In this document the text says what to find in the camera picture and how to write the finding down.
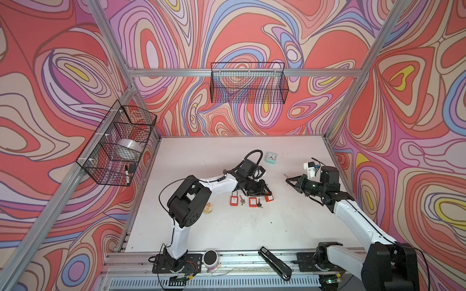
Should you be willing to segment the red padlock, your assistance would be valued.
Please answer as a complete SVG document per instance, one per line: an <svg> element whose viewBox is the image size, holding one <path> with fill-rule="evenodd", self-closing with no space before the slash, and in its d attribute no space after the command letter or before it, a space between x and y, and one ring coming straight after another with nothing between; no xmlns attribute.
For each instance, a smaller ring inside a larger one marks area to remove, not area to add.
<svg viewBox="0 0 466 291"><path fill-rule="evenodd" d="M249 197L249 206L251 208L257 207L257 198L256 197Z"/></svg>
<svg viewBox="0 0 466 291"><path fill-rule="evenodd" d="M230 196L230 206L238 206L239 205L239 194L238 191L235 191Z"/></svg>
<svg viewBox="0 0 466 291"><path fill-rule="evenodd" d="M272 202L274 201L274 197L272 194L270 194L270 195L265 196L265 200L266 202Z"/></svg>

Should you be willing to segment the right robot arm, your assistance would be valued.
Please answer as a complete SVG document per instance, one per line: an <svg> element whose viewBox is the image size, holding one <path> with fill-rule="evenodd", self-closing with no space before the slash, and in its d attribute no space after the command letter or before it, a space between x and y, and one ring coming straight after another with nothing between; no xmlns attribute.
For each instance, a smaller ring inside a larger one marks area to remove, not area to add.
<svg viewBox="0 0 466 291"><path fill-rule="evenodd" d="M341 190L335 167L287 178L286 183L300 194L325 206L343 221L365 249L359 255L339 242L320 242L313 257L320 270L339 267L358 278L368 291L418 291L420 289L416 249L402 244L383 231L361 210L353 197Z"/></svg>

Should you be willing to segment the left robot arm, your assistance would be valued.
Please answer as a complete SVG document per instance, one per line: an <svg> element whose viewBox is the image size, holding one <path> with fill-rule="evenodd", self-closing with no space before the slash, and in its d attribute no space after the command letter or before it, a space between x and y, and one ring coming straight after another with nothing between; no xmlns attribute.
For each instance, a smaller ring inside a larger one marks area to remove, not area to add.
<svg viewBox="0 0 466 291"><path fill-rule="evenodd" d="M189 175L184 178L167 202L174 226L171 243L163 249L164 262L174 271L183 269L187 263L190 227L199 220L212 195L236 191L252 198L272 195L262 178L265 172L257 162L244 159L219 177L198 179Z"/></svg>

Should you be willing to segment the teal small box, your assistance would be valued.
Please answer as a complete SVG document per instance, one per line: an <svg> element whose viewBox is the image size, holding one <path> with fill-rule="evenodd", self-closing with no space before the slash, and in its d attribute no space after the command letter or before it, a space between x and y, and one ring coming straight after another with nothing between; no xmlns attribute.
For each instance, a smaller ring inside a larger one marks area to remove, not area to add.
<svg viewBox="0 0 466 291"><path fill-rule="evenodd" d="M275 164L277 162L278 154L273 152L267 152L265 156L265 162L268 164Z"/></svg>

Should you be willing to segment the beige round badge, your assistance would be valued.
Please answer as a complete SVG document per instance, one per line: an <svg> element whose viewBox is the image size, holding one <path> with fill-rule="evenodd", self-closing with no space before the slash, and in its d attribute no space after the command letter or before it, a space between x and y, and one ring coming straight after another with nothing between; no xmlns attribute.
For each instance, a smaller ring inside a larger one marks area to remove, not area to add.
<svg viewBox="0 0 466 291"><path fill-rule="evenodd" d="M213 205L208 202L203 210L203 213L211 213L212 210L213 210Z"/></svg>

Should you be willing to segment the round black white speaker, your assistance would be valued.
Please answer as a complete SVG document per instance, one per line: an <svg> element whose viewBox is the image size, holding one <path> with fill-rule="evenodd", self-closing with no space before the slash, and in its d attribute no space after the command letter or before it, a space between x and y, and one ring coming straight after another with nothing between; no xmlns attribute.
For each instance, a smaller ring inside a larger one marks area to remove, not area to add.
<svg viewBox="0 0 466 291"><path fill-rule="evenodd" d="M208 250L203 255L203 264L208 271L215 271L218 269L219 257L215 250Z"/></svg>

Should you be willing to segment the black stapler tool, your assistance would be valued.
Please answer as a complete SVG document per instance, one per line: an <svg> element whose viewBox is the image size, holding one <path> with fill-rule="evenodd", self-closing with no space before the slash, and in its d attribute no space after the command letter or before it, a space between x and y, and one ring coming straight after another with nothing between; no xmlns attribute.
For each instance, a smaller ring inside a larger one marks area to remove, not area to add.
<svg viewBox="0 0 466 291"><path fill-rule="evenodd" d="M281 279L289 281L292 276L292 269L285 264L281 259L276 257L267 248L261 247L258 250L259 256L271 267Z"/></svg>

